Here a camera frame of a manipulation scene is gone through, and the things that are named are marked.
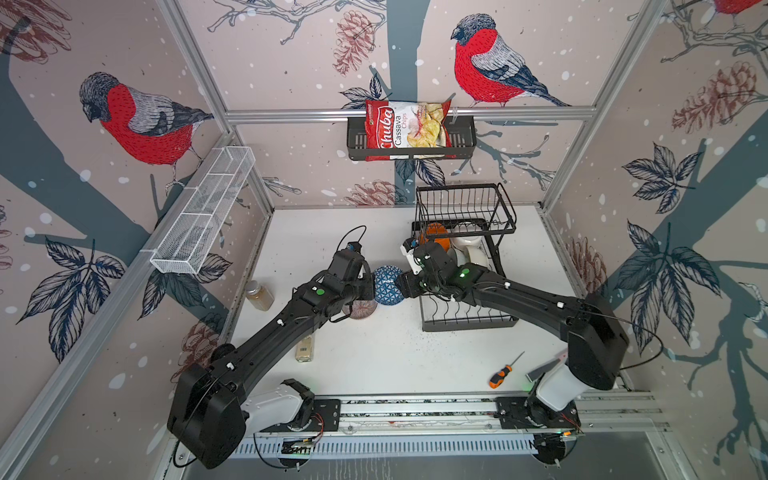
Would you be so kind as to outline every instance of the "blue patterned bowl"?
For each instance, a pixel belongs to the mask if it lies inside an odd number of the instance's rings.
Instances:
[[[382,305],[397,305],[405,299],[395,286],[395,279],[401,273],[402,270],[393,265],[380,266],[373,271],[377,302]]]

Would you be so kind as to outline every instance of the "bird illustration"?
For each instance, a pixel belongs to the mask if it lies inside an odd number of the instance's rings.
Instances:
[[[525,59],[504,43],[490,15],[468,15],[456,25],[451,35],[456,40],[456,81],[481,101],[498,102],[503,106],[512,98],[539,97],[559,107],[567,107],[549,94],[525,65]]]
[[[733,19],[733,27],[728,31],[736,30],[737,28],[743,28],[744,25],[739,25],[736,21],[736,16],[743,12],[744,10],[747,10],[749,7],[752,7],[754,5],[757,5],[762,0],[691,0],[688,3],[682,4],[678,9],[682,10],[683,8],[690,7],[691,5],[697,4],[699,2],[706,2],[712,5],[711,10],[704,14],[705,18],[709,17],[706,22],[704,22],[704,26],[702,27],[705,30],[708,30],[708,25],[714,18],[715,14],[717,13],[724,13],[727,15],[730,15]]]
[[[80,86],[80,102],[88,121],[98,118],[133,158],[150,165],[173,165],[166,194],[174,185],[184,186],[176,180],[176,162],[187,150],[202,162],[192,148],[192,137],[212,114],[184,107],[164,95],[145,94],[101,71]]]

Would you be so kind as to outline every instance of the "white wire mesh basket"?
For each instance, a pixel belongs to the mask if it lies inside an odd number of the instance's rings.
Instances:
[[[162,273],[200,272],[203,262],[248,178],[255,158],[249,147],[224,147],[151,258]]]

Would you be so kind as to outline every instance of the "gray floor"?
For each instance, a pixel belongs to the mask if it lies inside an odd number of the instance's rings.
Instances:
[[[317,460],[300,472],[282,472],[261,460],[228,460],[206,470],[192,464],[184,480],[654,480],[664,478],[644,433],[591,433],[579,439],[561,468],[545,467],[530,455]]]

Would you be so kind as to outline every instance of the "orange screwdriver handle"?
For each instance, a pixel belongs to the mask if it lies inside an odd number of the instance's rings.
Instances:
[[[509,365],[505,366],[501,372],[494,373],[493,377],[491,377],[491,381],[488,382],[488,384],[491,386],[492,389],[497,388],[502,383],[504,383],[504,378],[509,375],[509,373],[512,371],[512,367]]]

